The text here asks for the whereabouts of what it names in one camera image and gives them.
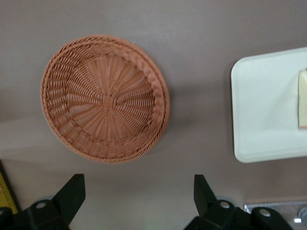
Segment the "white plastic tray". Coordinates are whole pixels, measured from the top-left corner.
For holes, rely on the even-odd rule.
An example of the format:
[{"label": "white plastic tray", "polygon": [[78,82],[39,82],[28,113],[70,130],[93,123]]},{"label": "white plastic tray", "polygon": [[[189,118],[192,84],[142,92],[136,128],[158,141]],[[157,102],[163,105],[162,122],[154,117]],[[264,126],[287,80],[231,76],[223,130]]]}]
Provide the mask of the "white plastic tray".
[{"label": "white plastic tray", "polygon": [[298,128],[298,74],[307,47],[245,57],[231,72],[234,147],[241,162],[307,156]]}]

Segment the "screw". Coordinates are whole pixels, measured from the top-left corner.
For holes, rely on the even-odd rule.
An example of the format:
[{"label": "screw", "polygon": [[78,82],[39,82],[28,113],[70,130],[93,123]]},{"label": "screw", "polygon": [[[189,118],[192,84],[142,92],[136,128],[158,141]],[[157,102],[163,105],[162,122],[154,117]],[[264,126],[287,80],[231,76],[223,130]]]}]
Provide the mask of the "screw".
[{"label": "screw", "polygon": [[270,212],[266,209],[263,209],[263,208],[259,209],[259,213],[261,215],[263,215],[264,217],[270,217],[271,216]]},{"label": "screw", "polygon": [[45,202],[40,202],[36,205],[36,208],[43,208],[46,206],[46,203]]},{"label": "screw", "polygon": [[229,203],[227,203],[226,201],[221,201],[220,206],[222,206],[223,208],[230,208]]}]

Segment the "yellow sponge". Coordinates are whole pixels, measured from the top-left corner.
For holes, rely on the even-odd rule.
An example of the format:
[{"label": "yellow sponge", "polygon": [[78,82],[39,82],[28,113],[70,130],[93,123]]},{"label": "yellow sponge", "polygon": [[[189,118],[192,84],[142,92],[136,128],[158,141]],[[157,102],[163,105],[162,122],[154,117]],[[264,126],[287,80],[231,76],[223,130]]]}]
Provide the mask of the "yellow sponge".
[{"label": "yellow sponge", "polygon": [[307,69],[298,77],[298,121],[300,128],[307,128]]}]

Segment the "gray surface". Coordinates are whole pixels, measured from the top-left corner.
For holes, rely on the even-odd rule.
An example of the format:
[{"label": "gray surface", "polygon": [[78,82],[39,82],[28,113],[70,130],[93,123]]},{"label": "gray surface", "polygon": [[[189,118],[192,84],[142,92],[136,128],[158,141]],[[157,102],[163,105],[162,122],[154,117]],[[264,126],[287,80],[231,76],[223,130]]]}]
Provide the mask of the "gray surface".
[{"label": "gray surface", "polygon": [[[230,70],[256,54],[307,46],[301,1],[17,1],[0,5],[0,158],[21,206],[84,173],[74,230],[183,229],[197,214],[193,176],[240,206],[306,199],[307,158],[243,164],[233,153]],[[143,48],[171,92],[160,142],[122,165],[65,148],[42,115],[40,81],[52,55],[89,34]]]}]

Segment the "round basket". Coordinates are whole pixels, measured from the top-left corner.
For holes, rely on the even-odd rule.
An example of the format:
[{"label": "round basket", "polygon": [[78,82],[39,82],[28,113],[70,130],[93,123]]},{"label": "round basket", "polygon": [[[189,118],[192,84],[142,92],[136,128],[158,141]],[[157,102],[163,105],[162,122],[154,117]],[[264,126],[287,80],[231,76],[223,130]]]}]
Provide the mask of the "round basket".
[{"label": "round basket", "polygon": [[81,156],[121,163],[148,152],[169,118],[169,93],[140,48],[108,35],[63,46],[42,79],[44,115],[57,137]]}]

